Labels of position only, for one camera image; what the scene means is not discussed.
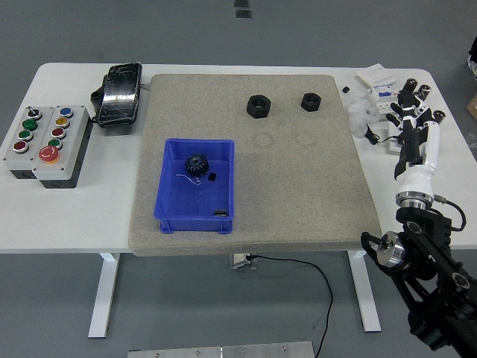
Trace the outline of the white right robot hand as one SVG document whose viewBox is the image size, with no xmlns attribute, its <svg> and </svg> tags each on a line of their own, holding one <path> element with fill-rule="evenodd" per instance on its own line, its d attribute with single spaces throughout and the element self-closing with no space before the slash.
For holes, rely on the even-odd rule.
<svg viewBox="0 0 477 358">
<path fill-rule="evenodd" d="M 437 170 L 443 118 L 435 118 L 422 96 L 409 87 L 399 91 L 391 109 L 394 114 L 388 114 L 386 118 L 397 127 L 402 142 L 394 169 L 394 179 L 398 183 L 396 202 L 401 207 L 410 201 L 430 204 L 435 196 L 432 178 Z"/>
</svg>

